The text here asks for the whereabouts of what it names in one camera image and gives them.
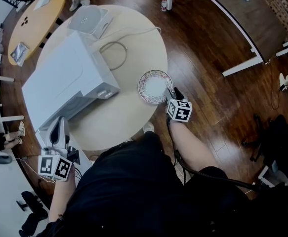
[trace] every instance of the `sneaker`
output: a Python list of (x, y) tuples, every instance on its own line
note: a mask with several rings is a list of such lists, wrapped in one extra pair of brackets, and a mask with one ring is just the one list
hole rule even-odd
[(20, 122), (19, 131), (21, 132), (21, 136), (24, 137), (25, 136), (25, 127), (24, 127), (23, 121)]
[(82, 6), (89, 6), (90, 5), (90, 0), (80, 0), (80, 3)]
[(146, 133), (148, 131), (155, 132), (154, 125), (151, 122), (147, 122), (143, 127), (143, 132)]
[(69, 11), (74, 11), (75, 9), (78, 8), (80, 4), (80, 0), (73, 0), (73, 3), (71, 4)]

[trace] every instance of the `floor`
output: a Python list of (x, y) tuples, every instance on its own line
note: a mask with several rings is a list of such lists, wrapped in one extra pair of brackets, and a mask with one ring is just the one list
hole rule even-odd
[[(133, 8), (161, 27), (168, 55), (168, 73), (175, 86), (193, 104), (188, 127), (210, 148), (230, 178), (249, 183), (256, 181), (262, 169), (262, 160), (251, 162), (252, 150), (244, 148), (241, 142), (245, 138), (251, 140), (256, 137), (254, 114), (259, 114), (264, 123), (279, 114), (288, 121), (288, 91), (278, 94), (279, 73), (288, 74), (288, 57), (274, 57), (269, 65), (257, 65), (225, 78), (222, 71), (253, 57), (249, 44), (238, 29), (210, 0), (175, 0), (172, 11), (168, 12), (161, 12), (161, 1), (91, 0), (91, 3)], [(70, 4), (71, 1), (67, 0), (61, 19), (72, 15), (68, 11)], [(22, 11), (24, 9), (19, 13), (13, 10), (4, 22), (5, 51)], [(26, 111), (21, 86), (34, 71), (40, 50), (22, 68), (11, 66), (6, 55), (3, 56), (0, 73), (15, 78), (15, 83), (3, 82), (1, 85), (3, 114), (23, 114), (27, 129), (23, 145), (13, 152), (18, 157), (33, 156), (28, 157), (27, 163), (37, 169), (40, 148)], [(166, 153), (172, 157), (164, 107), (160, 105), (157, 108), (151, 121)], [(17, 123), (8, 126), (13, 130)], [(28, 166), (24, 165), (24, 168), (35, 187), (40, 185), (47, 195), (53, 193), (53, 184), (44, 181), (38, 184), (38, 176)]]

